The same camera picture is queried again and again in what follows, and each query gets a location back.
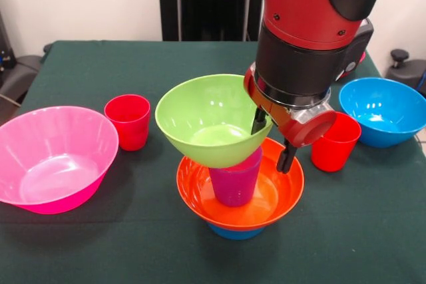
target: table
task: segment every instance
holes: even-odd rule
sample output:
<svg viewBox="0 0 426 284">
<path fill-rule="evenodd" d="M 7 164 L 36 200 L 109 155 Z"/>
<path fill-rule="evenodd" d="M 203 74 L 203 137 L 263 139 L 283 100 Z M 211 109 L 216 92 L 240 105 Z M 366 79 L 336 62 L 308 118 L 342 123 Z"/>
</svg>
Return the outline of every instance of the table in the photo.
<svg viewBox="0 0 426 284">
<path fill-rule="evenodd" d="M 145 95 L 155 108 L 176 84 L 244 74 L 256 43 L 57 42 L 21 113 L 72 104 L 102 112 L 112 97 Z M 354 76 L 375 76 L 369 57 Z M 331 105 L 339 110 L 339 88 Z M 276 129 L 270 137 L 282 141 Z M 358 144 L 326 174 L 300 149 L 298 205 L 248 241 L 228 241 L 183 203 L 181 155 L 156 127 L 147 145 L 120 150 L 98 192 L 61 215 L 0 205 L 0 283 L 426 283 L 426 159 L 414 139 Z"/>
</svg>

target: red cup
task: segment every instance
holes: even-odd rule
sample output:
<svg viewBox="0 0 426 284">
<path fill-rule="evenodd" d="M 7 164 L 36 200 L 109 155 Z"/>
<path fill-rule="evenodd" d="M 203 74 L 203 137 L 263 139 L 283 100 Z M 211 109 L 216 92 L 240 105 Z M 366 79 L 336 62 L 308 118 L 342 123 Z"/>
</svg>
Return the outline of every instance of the red cup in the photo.
<svg viewBox="0 0 426 284">
<path fill-rule="evenodd" d="M 105 105 L 104 114 L 114 124 L 123 150 L 136 151 L 145 145 L 150 110 L 149 101 L 137 94 L 117 96 Z"/>
<path fill-rule="evenodd" d="M 336 172 L 345 166 L 361 136 L 361 126 L 347 114 L 336 112 L 331 128 L 312 144 L 311 160 L 320 170 Z"/>
</svg>

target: white wall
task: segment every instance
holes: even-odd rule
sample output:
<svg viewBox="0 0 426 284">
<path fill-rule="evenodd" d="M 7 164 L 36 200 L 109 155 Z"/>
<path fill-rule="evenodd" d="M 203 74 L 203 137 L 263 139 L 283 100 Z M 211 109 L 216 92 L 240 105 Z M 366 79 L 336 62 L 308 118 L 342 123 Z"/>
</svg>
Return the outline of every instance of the white wall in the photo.
<svg viewBox="0 0 426 284">
<path fill-rule="evenodd" d="M 16 55 L 57 39 L 161 40 L 159 0 L 0 0 Z"/>
<path fill-rule="evenodd" d="M 377 0 L 370 19 L 375 32 L 367 49 L 380 72 L 390 66 L 394 48 L 426 59 L 426 0 Z"/>
<path fill-rule="evenodd" d="M 0 10 L 18 55 L 56 39 L 161 40 L 159 0 L 0 0 Z M 426 59 L 426 0 L 377 0 L 370 18 L 380 71 L 395 47 Z"/>
</svg>

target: orange bowl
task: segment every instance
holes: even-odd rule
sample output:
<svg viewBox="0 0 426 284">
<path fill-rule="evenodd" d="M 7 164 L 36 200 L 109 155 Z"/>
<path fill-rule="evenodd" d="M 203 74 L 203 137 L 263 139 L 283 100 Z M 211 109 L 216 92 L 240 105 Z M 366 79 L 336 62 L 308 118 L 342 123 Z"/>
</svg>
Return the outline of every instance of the orange bowl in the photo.
<svg viewBox="0 0 426 284">
<path fill-rule="evenodd" d="M 176 175 L 185 204 L 203 220 L 231 231 L 252 231 L 278 221 L 297 204 L 304 189 L 304 173 L 297 158 L 287 174 L 276 170 L 284 147 L 266 138 L 253 198 L 244 206 L 230 208 L 215 197 L 208 168 L 183 157 Z"/>
</svg>

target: blue bowl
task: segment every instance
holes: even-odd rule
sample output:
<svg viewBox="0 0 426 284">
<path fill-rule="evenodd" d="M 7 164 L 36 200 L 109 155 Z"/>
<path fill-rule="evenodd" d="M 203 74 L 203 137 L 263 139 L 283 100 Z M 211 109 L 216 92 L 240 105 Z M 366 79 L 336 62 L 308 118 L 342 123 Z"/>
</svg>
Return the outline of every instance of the blue bowl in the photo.
<svg viewBox="0 0 426 284">
<path fill-rule="evenodd" d="M 232 231 L 231 229 L 224 229 L 222 227 L 215 226 L 211 223 L 207 224 L 208 226 L 210 226 L 210 229 L 212 229 L 214 233 L 221 237 L 224 237 L 225 239 L 251 239 L 252 237 L 255 237 L 264 230 L 264 227 L 261 227 L 260 229 L 253 229 L 252 231 Z"/>
<path fill-rule="evenodd" d="M 426 126 L 426 99 L 409 86 L 384 78 L 361 78 L 339 94 L 342 110 L 361 125 L 359 141 L 386 148 Z"/>
</svg>

